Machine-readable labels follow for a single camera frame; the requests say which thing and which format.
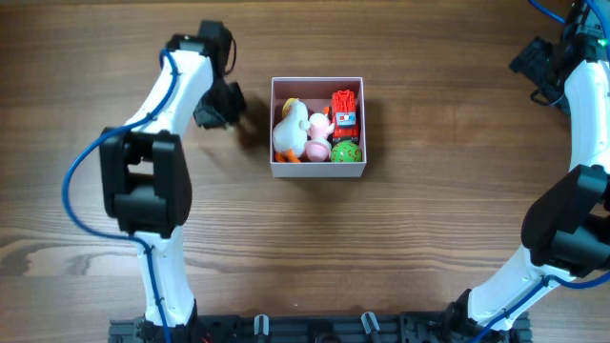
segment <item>red toy truck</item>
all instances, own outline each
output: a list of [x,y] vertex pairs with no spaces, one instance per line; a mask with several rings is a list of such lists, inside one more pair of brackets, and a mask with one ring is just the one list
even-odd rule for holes
[[324,109],[331,115],[335,124],[333,143],[351,140],[358,143],[360,128],[356,118],[356,97],[353,91],[336,91],[333,93],[333,103],[330,108]]

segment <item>wooden table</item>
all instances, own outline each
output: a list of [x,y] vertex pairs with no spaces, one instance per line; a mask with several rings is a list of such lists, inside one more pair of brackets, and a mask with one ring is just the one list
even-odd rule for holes
[[[258,127],[273,76],[364,77],[370,156],[359,180],[274,180],[267,131],[192,125],[184,244],[203,313],[443,310],[515,251],[525,212],[568,169],[569,119],[530,102],[534,86],[507,68],[535,36],[559,36],[525,1],[0,13],[0,342],[106,342],[109,319],[142,314],[134,249],[79,231],[60,184],[104,127],[139,108],[158,50],[202,18],[232,30],[229,79]],[[86,222],[117,232],[96,155],[71,194]],[[536,342],[609,342],[609,291],[549,294],[532,309]]]

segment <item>toy fire truck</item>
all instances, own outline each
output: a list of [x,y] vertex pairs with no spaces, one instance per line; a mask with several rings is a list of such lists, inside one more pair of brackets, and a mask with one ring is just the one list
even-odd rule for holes
[[356,97],[353,91],[336,91],[333,93],[333,103],[330,108],[324,109],[331,115],[335,124],[333,143],[351,140],[358,143],[360,128],[356,118]]

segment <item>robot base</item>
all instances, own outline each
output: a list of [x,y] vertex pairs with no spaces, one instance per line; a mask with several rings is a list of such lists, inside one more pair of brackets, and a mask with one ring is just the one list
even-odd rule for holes
[[[471,338],[451,333],[441,339],[443,313],[402,313],[376,317],[379,331],[367,334],[359,316],[303,316],[269,318],[268,335],[254,334],[254,318],[238,315],[201,315],[206,337],[174,343],[466,343]],[[109,343],[147,343],[142,338],[144,319],[111,321]],[[494,334],[481,343],[532,343],[528,313],[522,314],[508,333]]]

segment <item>green toy ball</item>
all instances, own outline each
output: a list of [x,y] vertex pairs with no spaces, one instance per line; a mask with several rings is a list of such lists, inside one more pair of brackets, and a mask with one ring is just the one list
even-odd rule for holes
[[351,141],[338,142],[331,152],[331,162],[362,162],[362,149]]

